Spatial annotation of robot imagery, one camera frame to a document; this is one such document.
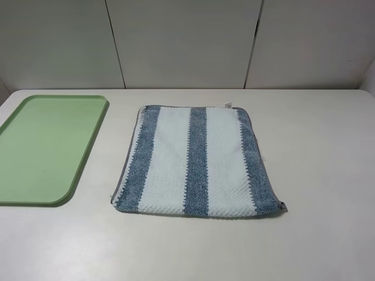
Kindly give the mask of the blue white striped towel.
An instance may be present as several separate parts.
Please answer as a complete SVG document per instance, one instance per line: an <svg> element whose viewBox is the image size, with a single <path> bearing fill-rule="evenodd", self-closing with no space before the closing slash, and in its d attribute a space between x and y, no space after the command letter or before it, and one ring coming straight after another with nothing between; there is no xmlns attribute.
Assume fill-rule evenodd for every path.
<svg viewBox="0 0 375 281"><path fill-rule="evenodd" d="M235 219L287 209L248 113L231 104L140 108L111 204L123 213Z"/></svg>

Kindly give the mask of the green plastic tray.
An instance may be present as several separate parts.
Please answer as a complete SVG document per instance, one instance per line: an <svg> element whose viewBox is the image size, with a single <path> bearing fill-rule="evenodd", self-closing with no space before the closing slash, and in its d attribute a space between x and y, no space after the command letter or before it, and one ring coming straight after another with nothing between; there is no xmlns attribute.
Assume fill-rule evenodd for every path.
<svg viewBox="0 0 375 281"><path fill-rule="evenodd" d="M1 125L1 205L70 200L109 102L102 95L32 95Z"/></svg>

